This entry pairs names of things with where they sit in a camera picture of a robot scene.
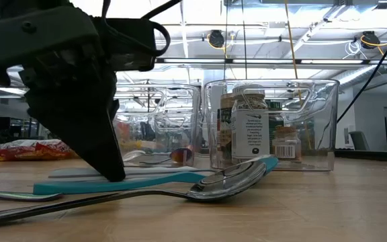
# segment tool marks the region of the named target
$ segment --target wooden table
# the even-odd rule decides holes
[[[0,190],[30,192],[53,169],[86,166],[78,160],[0,162]],[[0,210],[29,205],[0,201]],[[275,171],[223,204],[144,196],[55,212],[0,227],[2,241],[383,242],[387,162],[340,159],[331,173]]]

